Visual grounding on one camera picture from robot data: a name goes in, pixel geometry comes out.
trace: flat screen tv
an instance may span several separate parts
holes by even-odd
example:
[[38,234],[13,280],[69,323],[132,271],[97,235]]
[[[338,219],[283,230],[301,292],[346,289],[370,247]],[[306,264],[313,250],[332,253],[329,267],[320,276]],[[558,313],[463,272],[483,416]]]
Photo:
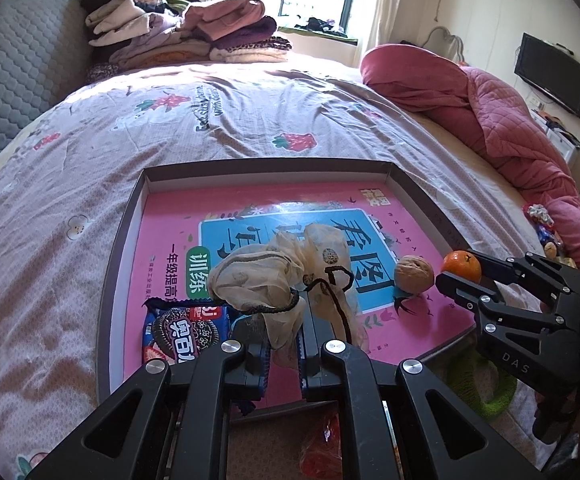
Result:
[[524,34],[515,74],[580,117],[580,62],[569,54]]

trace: purple folded blanket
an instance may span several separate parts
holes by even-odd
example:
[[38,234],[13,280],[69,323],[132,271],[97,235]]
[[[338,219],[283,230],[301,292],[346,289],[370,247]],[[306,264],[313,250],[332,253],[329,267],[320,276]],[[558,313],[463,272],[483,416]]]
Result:
[[276,32],[276,20],[272,16],[264,16],[252,25],[246,25],[239,30],[230,32],[227,36],[218,38],[212,46],[214,48],[234,48],[249,43],[269,40]]

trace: beige curtain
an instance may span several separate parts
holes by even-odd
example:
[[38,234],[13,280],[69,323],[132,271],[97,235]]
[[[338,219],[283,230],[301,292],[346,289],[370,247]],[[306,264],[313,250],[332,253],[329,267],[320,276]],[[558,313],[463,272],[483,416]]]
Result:
[[395,27],[397,9],[401,0],[357,0],[353,5],[363,9],[361,13],[353,8],[349,34],[357,38],[354,66],[359,66],[363,55],[377,45],[388,43]]

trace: tangerine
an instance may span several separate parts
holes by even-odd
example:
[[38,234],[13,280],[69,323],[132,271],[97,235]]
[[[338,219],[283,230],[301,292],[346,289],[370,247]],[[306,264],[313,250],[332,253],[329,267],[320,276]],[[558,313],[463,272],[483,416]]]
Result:
[[468,251],[452,251],[441,265],[441,272],[452,272],[464,280],[479,283],[481,281],[481,264],[474,254]]

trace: window sill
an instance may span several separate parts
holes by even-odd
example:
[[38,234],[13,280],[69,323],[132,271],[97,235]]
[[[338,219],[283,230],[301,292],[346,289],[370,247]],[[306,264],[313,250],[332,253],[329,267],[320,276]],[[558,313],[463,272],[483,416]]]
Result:
[[283,32],[284,34],[300,34],[301,36],[312,36],[313,38],[323,38],[324,40],[339,41],[339,43],[346,43],[353,46],[358,44],[358,40],[355,40],[355,38],[340,38],[338,36],[327,34],[326,32],[303,30],[302,28],[279,27],[278,31]]

